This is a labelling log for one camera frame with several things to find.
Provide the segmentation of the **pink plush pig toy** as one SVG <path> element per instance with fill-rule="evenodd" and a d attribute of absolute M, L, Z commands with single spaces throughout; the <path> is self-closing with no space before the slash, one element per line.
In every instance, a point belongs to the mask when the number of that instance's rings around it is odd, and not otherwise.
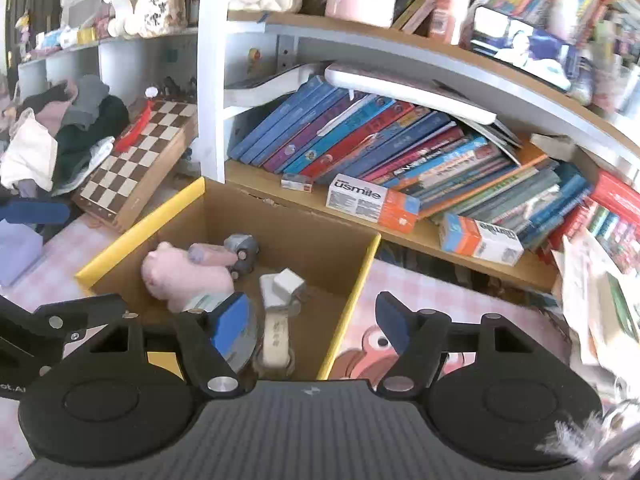
<path fill-rule="evenodd" d="M 180 313 L 196 296 L 234 293 L 234 281 L 224 266 L 201 266 L 189 260 L 188 251 L 160 242 L 143 259 L 141 276 L 146 290 L 157 300 L 165 301 L 168 310 Z"/>

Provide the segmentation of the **small white charger cube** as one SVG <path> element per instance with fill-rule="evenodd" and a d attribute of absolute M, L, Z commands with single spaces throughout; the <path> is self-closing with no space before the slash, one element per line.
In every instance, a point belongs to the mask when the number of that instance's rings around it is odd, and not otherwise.
<path fill-rule="evenodd" d="M 305 286 L 305 280 L 289 268 L 277 273 L 272 285 L 274 293 L 287 302 L 297 297 Z"/>

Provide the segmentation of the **grey purple toy car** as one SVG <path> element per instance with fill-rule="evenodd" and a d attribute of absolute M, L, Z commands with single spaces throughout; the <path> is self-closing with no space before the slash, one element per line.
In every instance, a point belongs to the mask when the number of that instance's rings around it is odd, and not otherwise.
<path fill-rule="evenodd" d="M 221 245 L 192 244 L 188 249 L 189 260 L 201 266 L 224 266 L 236 281 L 254 271 L 259 252 L 258 241 L 253 235 L 236 233 L 227 237 Z"/>

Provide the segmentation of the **pink checkered tablecloth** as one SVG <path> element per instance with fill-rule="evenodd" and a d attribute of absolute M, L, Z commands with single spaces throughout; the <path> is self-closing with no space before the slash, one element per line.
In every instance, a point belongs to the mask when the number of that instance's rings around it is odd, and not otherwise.
<path fill-rule="evenodd" d="M 247 251 L 227 299 L 173 314 L 149 252 Z M 591 388 L 499 315 L 476 324 L 378 298 L 398 362 L 332 380 L 378 234 L 251 203 L 160 208 L 78 273 L 79 300 L 1 305 L 1 473 L 15 479 L 576 479 L 538 444 L 586 417 Z"/>

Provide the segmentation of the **pile of clothes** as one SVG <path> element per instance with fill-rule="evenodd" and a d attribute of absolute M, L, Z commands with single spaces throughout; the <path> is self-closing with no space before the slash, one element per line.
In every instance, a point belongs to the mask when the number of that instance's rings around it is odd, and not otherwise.
<path fill-rule="evenodd" d="M 1 285 L 13 284 L 40 257 L 46 240 L 77 216 L 70 193 L 106 159 L 129 126 L 128 108 L 96 75 L 66 80 L 1 111 L 1 201 L 56 200 L 63 224 L 1 219 Z"/>

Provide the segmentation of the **wooden chess board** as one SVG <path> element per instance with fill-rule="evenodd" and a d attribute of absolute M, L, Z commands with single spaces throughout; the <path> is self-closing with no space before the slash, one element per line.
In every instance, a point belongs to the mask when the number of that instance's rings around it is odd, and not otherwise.
<path fill-rule="evenodd" d="M 198 134 L 198 106 L 156 100 L 149 121 L 125 151 L 115 150 L 74 193 L 86 214 L 118 232 L 131 228 Z"/>

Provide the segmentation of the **orange white small carton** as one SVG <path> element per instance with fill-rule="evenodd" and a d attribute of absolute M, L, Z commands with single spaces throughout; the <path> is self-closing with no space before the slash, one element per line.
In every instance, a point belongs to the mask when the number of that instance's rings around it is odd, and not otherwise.
<path fill-rule="evenodd" d="M 513 231 L 456 214 L 444 215 L 439 240 L 444 252 L 505 266 L 515 266 L 524 252 Z"/>

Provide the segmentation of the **yellow cardboard box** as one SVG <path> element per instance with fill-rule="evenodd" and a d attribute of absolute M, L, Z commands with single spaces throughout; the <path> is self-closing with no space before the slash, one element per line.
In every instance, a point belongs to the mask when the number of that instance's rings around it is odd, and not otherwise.
<path fill-rule="evenodd" d="M 285 269 L 304 282 L 290 323 L 296 379 L 329 377 L 363 289 L 380 234 L 284 198 L 198 179 L 143 216 L 87 263 L 76 280 L 88 292 L 116 292 L 145 322 L 168 318 L 166 301 L 145 287 L 144 258 L 171 245 L 208 252 L 235 290 L 262 307 L 259 279 Z"/>

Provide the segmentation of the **orange white usmile box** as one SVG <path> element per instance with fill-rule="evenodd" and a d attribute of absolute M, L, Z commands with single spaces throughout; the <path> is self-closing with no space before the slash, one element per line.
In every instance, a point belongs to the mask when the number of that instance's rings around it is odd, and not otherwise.
<path fill-rule="evenodd" d="M 413 230 L 420 212 L 416 198 L 346 174 L 338 174 L 331 182 L 326 206 L 405 234 Z"/>

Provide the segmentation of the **red santa stick ornament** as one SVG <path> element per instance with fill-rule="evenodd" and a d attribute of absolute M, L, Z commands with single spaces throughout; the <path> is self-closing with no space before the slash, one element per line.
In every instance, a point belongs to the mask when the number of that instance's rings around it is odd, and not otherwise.
<path fill-rule="evenodd" d="M 137 138 L 148 125 L 152 117 L 152 108 L 157 96 L 158 89 L 156 87 L 146 88 L 144 92 L 144 105 L 142 107 L 142 111 L 128 129 L 115 142 L 114 151 L 116 153 L 125 153 L 136 143 Z"/>

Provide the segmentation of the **stack of papers and books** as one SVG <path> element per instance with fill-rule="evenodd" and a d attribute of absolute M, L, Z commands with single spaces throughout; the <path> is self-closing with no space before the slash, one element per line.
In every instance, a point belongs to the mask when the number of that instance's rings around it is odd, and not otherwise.
<path fill-rule="evenodd" d="M 620 272 L 581 229 L 554 256 L 560 307 L 570 333 L 570 367 L 608 402 L 639 396 L 639 280 Z"/>

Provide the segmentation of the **white shelf unit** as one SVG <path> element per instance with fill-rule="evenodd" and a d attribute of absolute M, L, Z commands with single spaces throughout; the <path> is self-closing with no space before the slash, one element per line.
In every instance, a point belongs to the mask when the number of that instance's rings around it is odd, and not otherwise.
<path fill-rule="evenodd" d="M 528 138 L 569 136 L 605 166 L 639 180 L 639 135 L 616 129 L 565 94 L 490 58 L 396 30 L 291 13 L 228 12 L 201 0 L 198 46 L 198 143 L 194 155 L 209 180 L 255 192 L 276 177 L 229 162 L 230 142 L 248 126 L 250 102 L 228 104 L 227 82 L 292 77 L 294 65 L 322 67 L 334 86 L 367 91 L 484 122 L 488 116 Z"/>

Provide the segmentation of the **row of leaning books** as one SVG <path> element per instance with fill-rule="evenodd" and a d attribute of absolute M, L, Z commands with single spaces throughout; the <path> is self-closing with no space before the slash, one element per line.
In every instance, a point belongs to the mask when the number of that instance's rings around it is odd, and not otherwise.
<path fill-rule="evenodd" d="M 276 177 L 289 190 L 328 196 L 333 179 L 346 174 L 416 198 L 418 220 L 456 214 L 492 223 L 533 250 L 570 237 L 592 191 L 580 168 L 503 125 L 338 88 L 319 75 L 233 87 L 224 98 L 250 102 L 259 113 L 231 143 L 229 162 Z"/>

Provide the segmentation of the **framed photo on shelf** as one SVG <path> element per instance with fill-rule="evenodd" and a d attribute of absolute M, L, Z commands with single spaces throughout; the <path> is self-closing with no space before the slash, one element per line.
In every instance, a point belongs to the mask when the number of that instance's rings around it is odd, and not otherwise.
<path fill-rule="evenodd" d="M 578 69 L 574 46 L 544 29 L 487 6 L 473 15 L 471 50 L 510 65 L 561 92 L 569 92 Z"/>

